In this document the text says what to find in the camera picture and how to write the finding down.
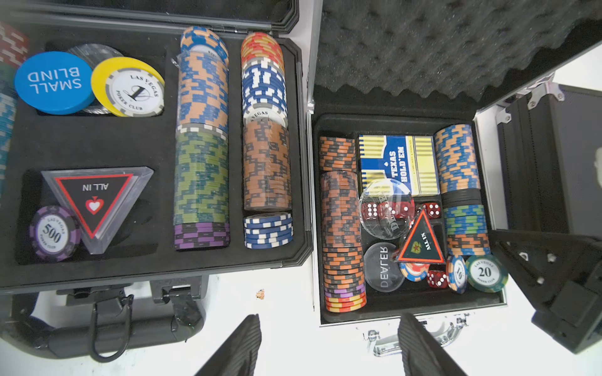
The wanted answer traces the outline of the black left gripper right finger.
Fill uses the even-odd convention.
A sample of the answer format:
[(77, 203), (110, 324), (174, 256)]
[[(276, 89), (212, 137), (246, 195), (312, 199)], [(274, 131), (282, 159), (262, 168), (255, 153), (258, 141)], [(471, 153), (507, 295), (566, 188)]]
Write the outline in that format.
[(410, 313), (400, 316), (398, 340), (406, 376), (465, 376), (465, 371)]

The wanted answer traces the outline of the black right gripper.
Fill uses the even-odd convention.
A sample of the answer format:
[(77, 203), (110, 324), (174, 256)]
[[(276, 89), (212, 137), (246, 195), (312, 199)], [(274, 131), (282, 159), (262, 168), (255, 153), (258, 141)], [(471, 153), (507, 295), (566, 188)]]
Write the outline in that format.
[(536, 310), (536, 327), (574, 354), (601, 342), (600, 238), (492, 230), (489, 240)]

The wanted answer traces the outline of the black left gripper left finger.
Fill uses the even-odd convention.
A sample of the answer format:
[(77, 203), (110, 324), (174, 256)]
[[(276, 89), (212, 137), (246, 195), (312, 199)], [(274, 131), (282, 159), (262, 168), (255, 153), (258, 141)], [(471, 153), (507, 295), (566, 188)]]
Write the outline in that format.
[(260, 316), (247, 316), (197, 375), (253, 376), (262, 343)]

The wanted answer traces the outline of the black carbon poker case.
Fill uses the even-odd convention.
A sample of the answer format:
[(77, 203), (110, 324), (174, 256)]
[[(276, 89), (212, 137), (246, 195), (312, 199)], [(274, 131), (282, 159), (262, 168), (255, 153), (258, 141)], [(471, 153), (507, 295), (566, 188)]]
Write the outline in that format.
[(601, 93), (541, 84), (498, 113), (511, 230), (601, 236)]

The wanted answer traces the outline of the small silver poker case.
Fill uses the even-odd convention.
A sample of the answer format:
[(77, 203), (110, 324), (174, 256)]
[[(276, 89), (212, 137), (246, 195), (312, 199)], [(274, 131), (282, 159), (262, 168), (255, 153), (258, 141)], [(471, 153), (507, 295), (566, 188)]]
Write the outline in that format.
[(542, 81), (601, 41), (599, 1), (326, 1), (313, 139), (317, 252), (366, 260), (367, 306), (324, 324), (489, 308), (513, 279), (573, 353), (601, 341), (601, 95)]

